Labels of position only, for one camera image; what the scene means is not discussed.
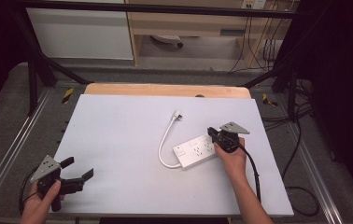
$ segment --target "white power strip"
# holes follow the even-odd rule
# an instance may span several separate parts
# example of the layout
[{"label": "white power strip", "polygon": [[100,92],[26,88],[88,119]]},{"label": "white power strip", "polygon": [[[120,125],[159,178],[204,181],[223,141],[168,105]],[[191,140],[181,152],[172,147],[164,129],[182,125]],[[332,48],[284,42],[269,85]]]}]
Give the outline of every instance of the white power strip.
[{"label": "white power strip", "polygon": [[215,155],[214,144],[209,135],[191,139],[186,143],[173,147],[173,150],[184,169]]}]

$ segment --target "white wall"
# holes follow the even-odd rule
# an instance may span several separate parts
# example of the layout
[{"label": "white wall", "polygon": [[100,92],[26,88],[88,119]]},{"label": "white wall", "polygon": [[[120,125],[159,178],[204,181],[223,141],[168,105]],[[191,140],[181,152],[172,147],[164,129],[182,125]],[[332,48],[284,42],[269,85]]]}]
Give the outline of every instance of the white wall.
[{"label": "white wall", "polygon": [[[80,0],[123,3],[123,0]],[[126,13],[27,8],[43,52],[51,58],[132,60]]]}]

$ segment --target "gray floor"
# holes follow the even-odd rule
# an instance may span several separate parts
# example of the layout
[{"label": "gray floor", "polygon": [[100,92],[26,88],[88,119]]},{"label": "gray floor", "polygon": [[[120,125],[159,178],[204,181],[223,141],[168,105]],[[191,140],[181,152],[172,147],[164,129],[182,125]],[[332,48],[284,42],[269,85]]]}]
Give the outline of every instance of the gray floor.
[{"label": "gray floor", "polygon": [[[128,63],[112,66],[109,64],[107,66],[98,64],[96,66],[81,66],[81,64],[74,66],[72,64],[71,70],[96,82],[225,86],[243,84],[263,72],[254,70],[227,74],[239,56],[235,41],[232,39],[186,37],[182,49],[157,43],[149,37],[144,39],[144,43],[141,64],[138,66],[131,66]],[[243,62],[240,62],[238,66],[238,68],[245,68]],[[13,220],[18,220],[17,198],[23,177],[32,167],[38,165],[45,155],[54,155],[58,147],[57,142],[63,137],[62,130],[67,127],[65,122],[72,115],[78,96],[84,92],[85,86],[77,85],[60,74],[57,77],[61,81],[56,88],[44,88],[44,90],[49,90],[49,100],[0,187],[0,218],[6,218],[4,219],[6,222],[12,223]],[[267,93],[269,98],[275,101],[280,97],[285,97],[285,94],[274,95],[271,92],[272,82],[272,79],[268,79],[250,90],[252,97],[257,100],[263,117],[284,116],[279,106],[264,105],[261,101],[263,93]],[[68,104],[63,105],[61,101],[68,87],[74,87],[75,90]],[[10,72],[9,79],[0,94],[0,162],[27,118],[28,96],[27,69],[24,66],[18,66]],[[351,176],[342,163],[330,159],[330,151],[315,118],[302,119],[302,133],[343,221],[353,223],[353,180]],[[282,171],[295,144],[293,135],[288,125],[282,125],[267,134],[278,168]],[[299,156],[289,168],[286,185],[305,187],[313,191]],[[304,211],[314,209],[307,195],[299,191],[292,192],[289,198],[292,204]],[[62,220],[67,221],[73,218],[52,217],[51,219],[55,219],[55,223],[60,223]],[[95,222],[92,218],[85,219],[88,219],[86,223]],[[327,223],[327,218],[320,211],[313,217],[296,214],[294,217],[276,218],[275,221],[277,223]],[[241,221],[235,218],[233,223],[241,223]]]}]

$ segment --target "white table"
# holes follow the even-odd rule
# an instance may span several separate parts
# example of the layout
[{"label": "white table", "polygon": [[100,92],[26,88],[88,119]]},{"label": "white table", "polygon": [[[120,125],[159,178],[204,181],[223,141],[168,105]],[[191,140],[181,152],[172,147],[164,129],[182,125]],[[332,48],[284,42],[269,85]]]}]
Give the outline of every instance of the white table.
[{"label": "white table", "polygon": [[[62,178],[94,168],[82,192],[68,195],[59,213],[80,216],[238,216],[232,186],[215,157],[187,170],[158,160],[162,135],[176,109],[183,120],[171,128],[162,148],[169,164],[172,147],[234,121],[250,131],[246,147],[261,181],[262,205],[271,217],[292,216],[288,196],[254,100],[170,96],[81,95],[55,160],[75,157]],[[249,183],[255,189],[250,163]]]}]

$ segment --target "forearm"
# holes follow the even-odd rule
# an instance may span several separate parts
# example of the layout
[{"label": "forearm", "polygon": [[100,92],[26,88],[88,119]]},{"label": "forearm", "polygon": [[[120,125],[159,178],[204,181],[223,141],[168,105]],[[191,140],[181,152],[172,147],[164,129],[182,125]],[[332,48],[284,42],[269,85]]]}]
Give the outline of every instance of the forearm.
[{"label": "forearm", "polygon": [[231,178],[235,198],[244,223],[273,223],[250,187],[246,178]]}]

